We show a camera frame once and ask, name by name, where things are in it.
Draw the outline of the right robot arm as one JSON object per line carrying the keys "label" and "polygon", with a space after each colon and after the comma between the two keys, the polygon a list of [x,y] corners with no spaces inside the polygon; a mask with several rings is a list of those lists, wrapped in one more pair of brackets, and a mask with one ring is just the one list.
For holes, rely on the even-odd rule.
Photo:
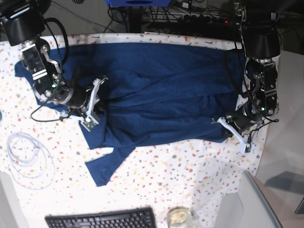
{"label": "right robot arm", "polygon": [[[92,131],[100,123],[97,110],[101,109],[98,96],[100,86],[108,79],[106,76],[96,78],[87,88],[79,86],[82,68],[78,68],[72,79],[63,77],[63,65],[69,56],[67,33],[62,23],[56,18],[44,18],[51,2],[49,0],[2,0],[0,2],[0,23],[4,28],[11,46],[21,46],[21,63],[31,73],[33,92],[43,105],[53,103],[64,105],[59,120],[69,117],[78,120],[87,130]],[[53,22],[60,28],[65,53],[59,61],[50,57],[50,45],[40,36],[48,23]]]}

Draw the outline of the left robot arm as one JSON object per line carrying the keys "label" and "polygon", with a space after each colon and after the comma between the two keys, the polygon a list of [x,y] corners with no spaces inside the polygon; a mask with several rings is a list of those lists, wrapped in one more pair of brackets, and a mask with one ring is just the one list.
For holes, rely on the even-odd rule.
{"label": "left robot arm", "polygon": [[236,83],[232,85],[247,101],[236,111],[226,112],[224,117],[215,119],[239,140],[239,151],[253,151],[253,137],[261,128],[275,123],[272,116],[279,109],[277,98],[276,63],[280,55],[280,41],[277,32],[278,12],[263,8],[248,0],[234,1],[234,29],[241,38],[242,48],[235,47],[224,55],[224,67],[228,70],[228,55],[244,53],[246,64],[239,62],[241,77],[248,79],[242,92]]}

